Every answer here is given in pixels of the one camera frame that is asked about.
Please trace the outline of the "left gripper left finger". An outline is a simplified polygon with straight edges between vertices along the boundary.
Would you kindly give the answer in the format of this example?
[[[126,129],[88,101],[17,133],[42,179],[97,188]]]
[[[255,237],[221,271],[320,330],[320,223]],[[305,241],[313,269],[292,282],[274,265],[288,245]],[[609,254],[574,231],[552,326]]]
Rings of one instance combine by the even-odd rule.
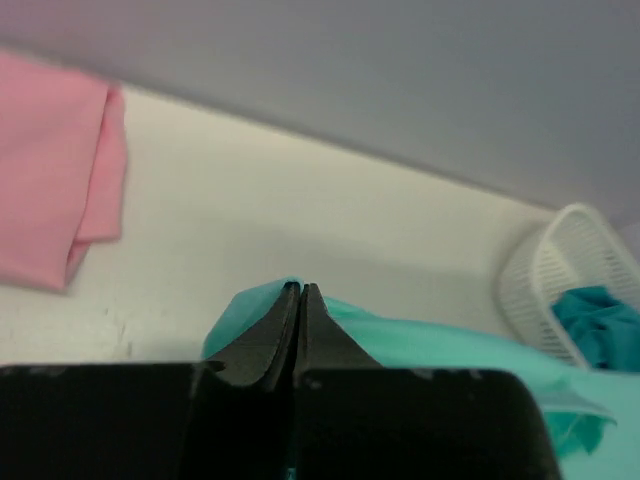
[[[296,343],[299,281],[272,281],[237,293],[202,347],[202,360],[234,388],[272,390]]]

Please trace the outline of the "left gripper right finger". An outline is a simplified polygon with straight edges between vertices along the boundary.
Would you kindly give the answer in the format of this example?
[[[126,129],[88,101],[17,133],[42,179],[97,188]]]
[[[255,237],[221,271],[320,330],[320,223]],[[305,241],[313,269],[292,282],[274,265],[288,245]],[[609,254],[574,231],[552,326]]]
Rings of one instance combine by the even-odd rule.
[[[330,316],[317,284],[304,286],[297,326],[296,373],[382,367]]]

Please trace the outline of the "dark teal t shirt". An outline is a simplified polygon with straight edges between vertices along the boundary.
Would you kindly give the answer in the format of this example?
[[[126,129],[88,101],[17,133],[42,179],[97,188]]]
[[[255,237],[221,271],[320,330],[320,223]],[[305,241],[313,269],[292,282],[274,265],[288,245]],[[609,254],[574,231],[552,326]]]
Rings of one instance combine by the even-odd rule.
[[[639,372],[639,312],[605,287],[567,290],[551,311],[590,367]]]

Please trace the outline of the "mint green t shirt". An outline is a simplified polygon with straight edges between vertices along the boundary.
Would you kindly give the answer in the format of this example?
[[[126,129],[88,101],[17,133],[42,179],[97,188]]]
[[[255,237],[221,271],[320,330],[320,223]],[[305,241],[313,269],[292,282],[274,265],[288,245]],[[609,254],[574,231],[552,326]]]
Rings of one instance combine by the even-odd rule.
[[[381,368],[234,388],[203,361],[198,479],[635,479],[639,379],[324,297]]]

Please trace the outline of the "white perforated plastic basket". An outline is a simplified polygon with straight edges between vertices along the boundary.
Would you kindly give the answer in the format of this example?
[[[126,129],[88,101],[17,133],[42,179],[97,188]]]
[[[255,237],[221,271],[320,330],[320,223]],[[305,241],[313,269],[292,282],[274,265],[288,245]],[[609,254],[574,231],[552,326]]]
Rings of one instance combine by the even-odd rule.
[[[496,279],[496,300],[522,343],[570,365],[588,362],[552,312],[566,291],[603,286],[639,308],[639,265],[594,207],[570,204],[515,247]]]

